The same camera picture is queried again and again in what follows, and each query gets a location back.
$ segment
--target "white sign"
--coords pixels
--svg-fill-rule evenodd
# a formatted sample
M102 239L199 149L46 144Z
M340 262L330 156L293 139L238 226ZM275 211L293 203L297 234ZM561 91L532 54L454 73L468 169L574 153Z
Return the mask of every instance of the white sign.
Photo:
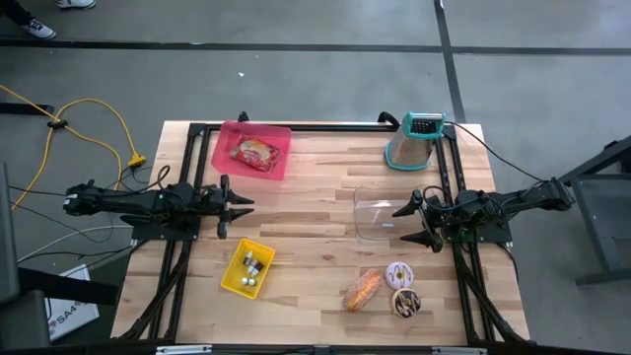
M88 268L85 264L68 270L60 276L68 276L77 280L90 281ZM46 299L45 305L46 316L48 317L48 332L50 333L50 341L56 340L72 330L99 317L99 309L95 304L85 304L79 301L57 299L50 299L50 303L48 303L48 300Z

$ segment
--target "sprinkled donut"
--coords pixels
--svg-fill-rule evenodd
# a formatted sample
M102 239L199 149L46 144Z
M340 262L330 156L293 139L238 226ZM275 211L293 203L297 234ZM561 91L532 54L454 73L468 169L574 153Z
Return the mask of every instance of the sprinkled donut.
M414 272L405 262L397 261L387 266L384 279L393 290L408 288L414 280Z

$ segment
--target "white cable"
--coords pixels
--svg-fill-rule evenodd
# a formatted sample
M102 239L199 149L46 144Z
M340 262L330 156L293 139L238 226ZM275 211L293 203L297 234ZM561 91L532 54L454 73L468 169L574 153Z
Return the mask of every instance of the white cable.
M86 233L86 232L92 232L92 231L100 231L100 230L104 230L104 229L129 229L129 228L133 228L133 227L132 226L102 226L102 227L88 228L88 229L85 229L85 230L80 231L80 232L74 232L74 233L71 233L69 235L63 236L63 237L59 238L56 241L50 242L47 245L45 245L45 246L43 246L43 247L41 247L41 248L31 252L31 253L28 253L28 254L22 256L20 259L18 259L18 262L22 262L22 260L26 259L27 257L29 257L29 256L31 256L33 254L36 254L36 253L38 253L38 252L40 252L40 251L42 251L44 249L48 249L48 248L56 245L57 243L59 243L61 241L64 241L64 240L66 240L66 239L68 239L70 237L74 237L74 236L76 236L78 234L82 234L82 233Z

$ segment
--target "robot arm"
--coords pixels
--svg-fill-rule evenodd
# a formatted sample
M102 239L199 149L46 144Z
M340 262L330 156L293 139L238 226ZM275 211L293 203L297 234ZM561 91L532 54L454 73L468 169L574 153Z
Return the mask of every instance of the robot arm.
M574 199L567 187L557 179L539 181L528 189L509 193L463 190L454 207L445 206L438 198L426 198L419 190L412 192L410 202L392 214L392 217L412 215L419 211L425 231L401 237L439 252L443 246L436 229L455 231L450 238L459 236L459 231L484 229L506 230L508 221L521 211L532 208L567 211Z
M252 208L229 208L228 202L254 203L236 195L230 189L226 175L221 176L220 186L212 184L198 190L189 183L179 182L158 190L116 191L96 187L94 181L90 180L87 184L68 188L63 209L72 216L98 212L122 213L120 219L134 227L154 225L179 231L194 228L194 220L200 216L217 216L217 235L225 239L227 224L253 211Z

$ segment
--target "gray concrete floor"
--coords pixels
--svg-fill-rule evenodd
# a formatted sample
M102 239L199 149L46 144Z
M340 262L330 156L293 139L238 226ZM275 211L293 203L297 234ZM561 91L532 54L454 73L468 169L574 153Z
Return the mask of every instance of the gray concrete floor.
M91 11L64 13L52 1L22 2L59 39L440 44L430 0L102 0ZM445 11L453 45L631 46L631 3L624 0L445 0ZM0 19L0 36L22 34ZM631 57L457 55L455 61L467 122L482 123L497 152L536 175L559 176L631 132ZM110 103L150 162L167 119L236 118L241 110L271 120L373 121L382 110L451 113L446 77L442 54L0 47L1 84L56 107L81 98ZM12 100L0 93L0 101ZM66 118L127 159L123 131L105 109L78 106ZM12 184L26 186L41 158L45 120L2 120L0 161L8 164ZM491 160L498 190L531 184ZM89 178L109 184L116 179L114 164L107 151L60 132L36 188L64 191ZM61 202L31 195L24 205L80 229L109 223L105 215L66 216ZM72 232L23 210L14 219L19 255ZM512 229L532 339L630 352L631 284L574 284L598 271L578 209L526 212ZM97 252L128 241L129 233L117 230L100 245L73 238L52 250ZM91 260L45 256L27 266L60 272Z

